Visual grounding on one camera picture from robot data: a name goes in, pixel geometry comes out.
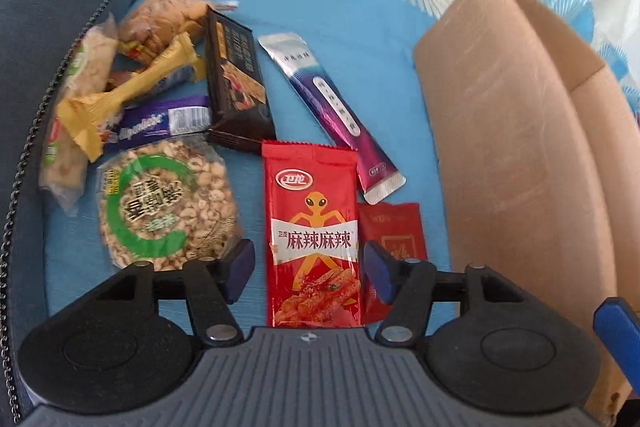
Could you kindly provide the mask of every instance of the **green ring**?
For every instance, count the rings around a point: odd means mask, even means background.
[[[187,165],[162,154],[140,156],[122,170],[118,178],[118,192],[107,194],[107,223],[120,244],[136,257],[167,257],[180,250],[186,240],[186,234],[179,230],[173,230],[160,239],[138,237],[120,217],[120,198],[124,189],[129,186],[133,176],[153,168],[175,172],[181,181],[191,188],[195,186],[195,178]]]

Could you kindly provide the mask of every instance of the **barcode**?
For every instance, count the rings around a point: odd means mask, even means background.
[[[211,125],[208,107],[193,106],[169,109],[169,132],[171,136],[206,130]]]

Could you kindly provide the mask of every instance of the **purple wrapper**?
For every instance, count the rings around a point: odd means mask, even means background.
[[[279,65],[334,143],[358,152],[358,181],[367,203],[382,201],[406,183],[402,172],[342,99],[302,38],[288,33],[260,37],[258,42]]]
[[[146,102],[124,110],[120,121],[108,132],[105,150],[131,149],[172,136],[202,132],[210,124],[206,95]]]

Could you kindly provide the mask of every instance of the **cardboard box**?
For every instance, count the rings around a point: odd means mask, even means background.
[[[455,0],[414,59],[452,267],[491,266],[592,334],[605,298],[640,309],[640,134],[604,61],[537,0]],[[588,410],[608,424],[629,391],[603,348]]]

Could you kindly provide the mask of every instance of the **blue bedsheet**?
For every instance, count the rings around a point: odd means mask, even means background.
[[[254,36],[295,32],[308,42],[343,97],[406,176],[406,185],[388,201],[420,203],[430,260],[440,269],[449,269],[438,163],[412,49],[452,0],[239,1],[233,17],[252,28]],[[625,84],[630,105],[640,104],[640,91],[630,77],[623,50],[628,42],[614,41],[607,32],[598,32],[596,0],[543,1],[583,38],[603,49]],[[259,61],[278,138],[328,143],[311,113],[262,51]],[[168,96],[182,96],[191,90],[204,92],[205,86],[184,86]],[[258,254],[255,273],[232,308],[246,331],[265,320],[262,162],[245,153],[223,149],[220,153],[228,164],[244,235],[254,241]],[[46,233],[47,295],[50,312],[56,312],[115,270],[98,234],[95,169],[90,171],[77,216],[65,216],[49,205]],[[188,327],[184,307],[163,303],[162,309]],[[430,329],[451,317],[452,307],[437,308]]]

